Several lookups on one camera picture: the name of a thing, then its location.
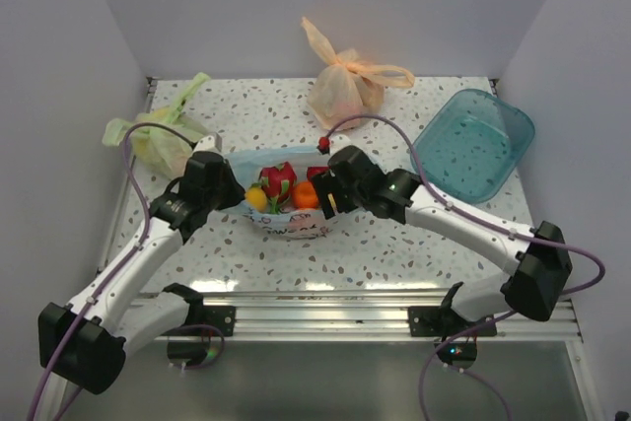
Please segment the blue plastic bag with fruit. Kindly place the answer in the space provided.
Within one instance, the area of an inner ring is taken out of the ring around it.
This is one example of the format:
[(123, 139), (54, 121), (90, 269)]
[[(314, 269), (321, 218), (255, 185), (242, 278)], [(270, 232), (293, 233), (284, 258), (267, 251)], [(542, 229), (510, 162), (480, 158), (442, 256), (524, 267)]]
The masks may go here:
[[(322, 155), (314, 146), (297, 146), (277, 149), (243, 150), (226, 155), (237, 182), (248, 190), (257, 183), (259, 173), (267, 167), (288, 162), (298, 181), (307, 179), (309, 167), (323, 167), (327, 156)], [(337, 214), (326, 219), (320, 209), (297, 210), (289, 199), (280, 210), (269, 213), (258, 212), (246, 200), (237, 206), (224, 210), (225, 214), (242, 216), (253, 226), (269, 235), (288, 239), (310, 239), (345, 230), (360, 215), (359, 210), (349, 214)]]

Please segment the orange tangerine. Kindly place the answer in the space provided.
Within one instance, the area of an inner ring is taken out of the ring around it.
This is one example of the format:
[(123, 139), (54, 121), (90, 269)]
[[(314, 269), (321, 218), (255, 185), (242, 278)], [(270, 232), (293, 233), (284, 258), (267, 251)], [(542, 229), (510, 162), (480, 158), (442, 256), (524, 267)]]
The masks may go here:
[(308, 180), (300, 181), (294, 185), (291, 199), (296, 209), (317, 209), (319, 207), (315, 188)]

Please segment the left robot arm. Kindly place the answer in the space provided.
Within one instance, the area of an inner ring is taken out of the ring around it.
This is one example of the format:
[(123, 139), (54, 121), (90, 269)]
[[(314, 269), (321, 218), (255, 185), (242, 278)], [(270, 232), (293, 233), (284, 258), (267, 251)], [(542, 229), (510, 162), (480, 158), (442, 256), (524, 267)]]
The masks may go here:
[(178, 330), (219, 330), (197, 291), (170, 284), (141, 316), (128, 310), (154, 273), (205, 226), (213, 211), (245, 198), (229, 162), (215, 151), (196, 151), (184, 174), (154, 199), (149, 216), (121, 254), (65, 306), (48, 304), (37, 320), (39, 358), (48, 371), (92, 394), (106, 391), (135, 349)]

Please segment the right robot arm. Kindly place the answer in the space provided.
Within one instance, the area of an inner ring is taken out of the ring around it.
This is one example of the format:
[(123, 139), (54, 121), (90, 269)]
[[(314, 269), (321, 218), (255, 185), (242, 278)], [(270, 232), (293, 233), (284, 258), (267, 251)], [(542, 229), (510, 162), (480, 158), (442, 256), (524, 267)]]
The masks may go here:
[(456, 283), (444, 297), (439, 322), (458, 335), (485, 316), (514, 311), (547, 321), (573, 266), (561, 229), (510, 223), (444, 194), (439, 198), (417, 174), (384, 172), (350, 145), (312, 179), (326, 218), (362, 208), (379, 219), (437, 233), (489, 260), (499, 273), (473, 283)]

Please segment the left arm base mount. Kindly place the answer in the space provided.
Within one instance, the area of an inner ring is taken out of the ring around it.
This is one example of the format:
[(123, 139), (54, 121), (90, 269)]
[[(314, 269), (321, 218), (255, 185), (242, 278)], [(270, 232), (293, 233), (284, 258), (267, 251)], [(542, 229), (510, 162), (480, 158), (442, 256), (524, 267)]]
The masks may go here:
[(231, 337), (236, 323), (236, 308), (234, 306), (206, 306), (204, 296), (198, 291), (179, 284), (172, 283), (162, 290), (162, 294), (170, 294), (186, 304), (185, 319), (175, 328), (192, 328), (194, 325), (212, 325), (225, 337)]

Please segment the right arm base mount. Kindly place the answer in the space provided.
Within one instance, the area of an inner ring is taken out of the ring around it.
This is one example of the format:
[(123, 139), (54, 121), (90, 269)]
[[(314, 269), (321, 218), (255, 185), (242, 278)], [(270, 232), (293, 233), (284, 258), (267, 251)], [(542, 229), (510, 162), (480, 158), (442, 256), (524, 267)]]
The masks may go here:
[(492, 316), (468, 321), (452, 309), (452, 302), (462, 282), (455, 283), (438, 306), (412, 306), (407, 309), (407, 322), (412, 337), (440, 337), (442, 340), (461, 331), (485, 323)]

